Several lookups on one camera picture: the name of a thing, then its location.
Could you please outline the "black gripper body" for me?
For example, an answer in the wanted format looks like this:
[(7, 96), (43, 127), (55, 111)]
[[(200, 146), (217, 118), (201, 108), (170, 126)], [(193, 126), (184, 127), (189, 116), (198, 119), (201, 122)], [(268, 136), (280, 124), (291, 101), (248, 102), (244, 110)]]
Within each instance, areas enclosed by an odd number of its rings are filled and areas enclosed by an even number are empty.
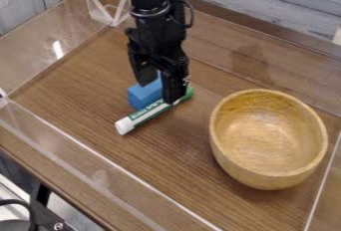
[(129, 36), (129, 54), (136, 52), (150, 56), (150, 63), (157, 70), (178, 71), (188, 69), (189, 59), (182, 49), (186, 39), (186, 22), (184, 7), (162, 9), (132, 9), (137, 26), (126, 30)]

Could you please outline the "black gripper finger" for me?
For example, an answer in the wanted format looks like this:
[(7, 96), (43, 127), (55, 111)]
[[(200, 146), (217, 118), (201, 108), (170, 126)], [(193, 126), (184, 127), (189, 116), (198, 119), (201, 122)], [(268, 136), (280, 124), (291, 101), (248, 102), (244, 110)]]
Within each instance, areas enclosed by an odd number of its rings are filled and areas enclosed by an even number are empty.
[(130, 52), (130, 62), (137, 77), (137, 81), (140, 85), (145, 87), (158, 78), (158, 70), (150, 63), (150, 56), (136, 52)]
[(168, 104), (173, 104), (186, 94), (188, 76), (188, 69), (162, 72), (164, 100)]

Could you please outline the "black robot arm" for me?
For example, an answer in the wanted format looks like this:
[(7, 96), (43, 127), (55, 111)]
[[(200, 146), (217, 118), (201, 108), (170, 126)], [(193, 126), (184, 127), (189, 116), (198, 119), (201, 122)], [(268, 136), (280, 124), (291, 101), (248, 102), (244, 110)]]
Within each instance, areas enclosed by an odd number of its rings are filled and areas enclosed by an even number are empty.
[(129, 56), (142, 87), (162, 78), (164, 100), (173, 104), (185, 94), (189, 58), (182, 49), (186, 30), (192, 27), (184, 0), (132, 0), (130, 14), (137, 26), (126, 30)]

